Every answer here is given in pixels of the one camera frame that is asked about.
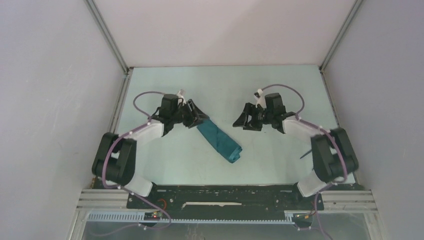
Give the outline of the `teal satin napkin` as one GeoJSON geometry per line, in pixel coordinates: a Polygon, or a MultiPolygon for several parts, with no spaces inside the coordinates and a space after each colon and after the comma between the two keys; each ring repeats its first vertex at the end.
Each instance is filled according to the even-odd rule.
{"type": "Polygon", "coordinates": [[[213,121],[210,119],[204,120],[196,128],[226,161],[233,164],[240,159],[242,147],[213,121]]]}

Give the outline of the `blue plastic fork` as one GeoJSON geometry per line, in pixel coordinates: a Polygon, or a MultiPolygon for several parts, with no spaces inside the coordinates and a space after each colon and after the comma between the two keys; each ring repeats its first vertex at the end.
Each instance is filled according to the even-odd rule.
{"type": "Polygon", "coordinates": [[[307,151],[306,153],[304,153],[299,159],[303,159],[304,157],[306,157],[307,155],[312,153],[312,149],[310,149],[309,151],[307,151]]]}

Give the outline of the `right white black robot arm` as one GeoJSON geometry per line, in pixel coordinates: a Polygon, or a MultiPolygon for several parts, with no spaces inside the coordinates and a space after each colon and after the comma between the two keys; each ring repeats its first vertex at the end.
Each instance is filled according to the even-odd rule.
{"type": "Polygon", "coordinates": [[[301,119],[299,114],[287,111],[279,93],[254,93],[256,103],[246,103],[234,128],[260,132],[264,125],[282,134],[287,134],[311,145],[312,171],[294,184],[291,204],[304,209],[311,202],[311,196],[327,186],[345,180],[359,168],[358,160],[343,128],[326,130],[321,126],[301,119]]]}

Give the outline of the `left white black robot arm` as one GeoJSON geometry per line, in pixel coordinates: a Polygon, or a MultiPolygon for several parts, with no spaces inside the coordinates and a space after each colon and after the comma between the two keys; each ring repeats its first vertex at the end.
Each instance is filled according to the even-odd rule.
{"type": "Polygon", "coordinates": [[[139,195],[145,208],[153,208],[158,194],[152,191],[155,184],[136,172],[137,147],[164,137],[177,124],[191,129],[207,120],[209,116],[192,99],[186,100],[181,93],[164,94],[146,123],[121,135],[107,132],[102,136],[91,171],[104,188],[139,195]]]}

